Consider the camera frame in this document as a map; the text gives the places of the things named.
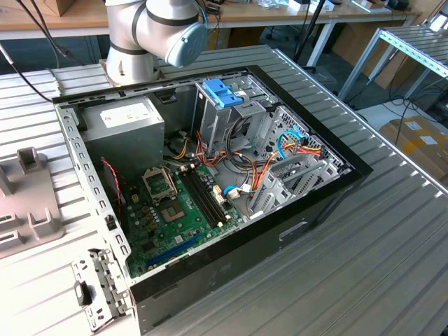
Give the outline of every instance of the cardboard box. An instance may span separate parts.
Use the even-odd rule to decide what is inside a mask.
[[[400,119],[391,120],[379,132],[391,142]],[[397,146],[435,179],[448,186],[448,136],[424,117],[403,119]]]
[[[369,9],[380,9],[384,7],[384,2],[380,0],[355,0],[362,7]]]
[[[36,4],[44,15],[62,16],[75,0],[36,0]],[[29,0],[23,0],[23,4],[31,11],[36,13],[32,3]],[[21,5],[16,0],[1,0],[1,7],[8,7],[14,9],[20,9],[23,11]]]

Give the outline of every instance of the red wire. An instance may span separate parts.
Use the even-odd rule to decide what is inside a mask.
[[[117,173],[115,169],[111,166],[111,164],[107,162],[105,159],[101,159],[101,162],[103,162],[111,170],[113,179],[115,180],[115,185],[117,187],[117,197],[118,197],[118,213],[120,214],[121,218],[121,190],[120,190],[120,184],[118,183]]]

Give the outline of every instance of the green circuit board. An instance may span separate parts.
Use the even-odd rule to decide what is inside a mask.
[[[195,169],[195,173],[203,183],[209,184],[207,192],[213,195],[210,186],[214,184],[214,180],[208,169],[202,165]],[[216,203],[226,215],[226,221],[222,226],[221,223],[219,226],[211,225],[194,201],[195,197],[192,197],[182,182],[179,173],[171,174],[171,178],[178,195],[175,199],[162,199],[159,204],[153,203],[141,178],[123,193],[128,223],[126,238],[132,250],[127,265],[132,278],[141,276],[170,258],[175,258],[243,223],[238,210],[227,201],[224,205]],[[154,183],[158,190],[164,189],[160,177],[154,178]]]

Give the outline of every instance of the blue drive bay latch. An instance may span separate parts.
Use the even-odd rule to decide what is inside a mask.
[[[230,86],[224,84],[221,79],[206,80],[203,82],[203,86],[221,107],[231,107],[243,102],[243,99],[237,97],[231,91]]]

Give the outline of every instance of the metal bracket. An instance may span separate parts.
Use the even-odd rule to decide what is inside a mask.
[[[110,249],[90,250],[71,263],[78,303],[92,332],[119,316],[132,313],[132,300],[125,278]]]

